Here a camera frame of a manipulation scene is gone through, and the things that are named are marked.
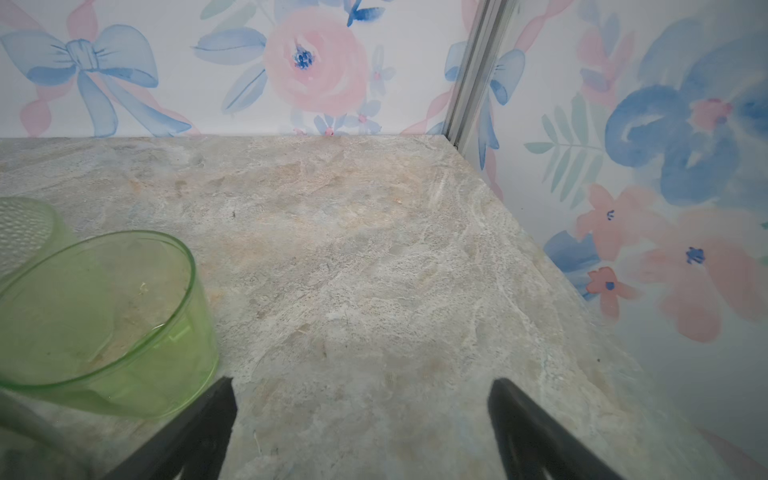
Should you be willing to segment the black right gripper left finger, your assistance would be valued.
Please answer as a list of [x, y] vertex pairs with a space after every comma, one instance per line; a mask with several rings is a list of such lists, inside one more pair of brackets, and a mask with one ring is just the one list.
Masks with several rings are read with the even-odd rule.
[[230, 377], [217, 380], [107, 479], [217, 479], [238, 414]]

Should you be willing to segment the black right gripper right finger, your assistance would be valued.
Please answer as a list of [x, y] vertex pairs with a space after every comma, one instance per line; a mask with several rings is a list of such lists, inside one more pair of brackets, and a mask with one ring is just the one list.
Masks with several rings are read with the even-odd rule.
[[618, 479], [620, 476], [507, 378], [487, 400], [508, 479]]

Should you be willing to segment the smooth green plastic cup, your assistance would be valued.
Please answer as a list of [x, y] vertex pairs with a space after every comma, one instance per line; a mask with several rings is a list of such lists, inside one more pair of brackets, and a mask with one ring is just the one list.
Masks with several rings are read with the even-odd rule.
[[93, 237], [2, 289], [5, 390], [86, 412], [161, 418], [200, 395], [218, 364], [195, 258], [169, 234]]

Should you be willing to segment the dimpled light green cup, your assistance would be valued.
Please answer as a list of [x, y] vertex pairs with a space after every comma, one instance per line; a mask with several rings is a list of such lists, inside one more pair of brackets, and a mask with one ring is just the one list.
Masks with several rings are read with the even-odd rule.
[[48, 203], [24, 197], [2, 197], [1, 287], [76, 242], [74, 232]]

